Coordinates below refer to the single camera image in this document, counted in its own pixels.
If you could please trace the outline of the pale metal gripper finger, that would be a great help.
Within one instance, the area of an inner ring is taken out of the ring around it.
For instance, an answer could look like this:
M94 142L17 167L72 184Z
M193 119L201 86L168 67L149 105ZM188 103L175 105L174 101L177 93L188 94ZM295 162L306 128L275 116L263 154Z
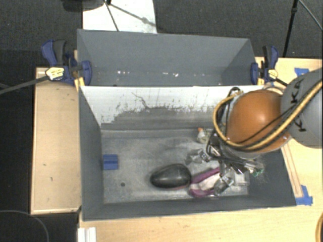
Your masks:
M234 183L234 180L231 177L227 177L227 176L220 177L214 185L214 195L220 196L233 183Z
M201 164L203 162L209 162L209 156L203 149L196 149L188 152L186 157L186 164Z

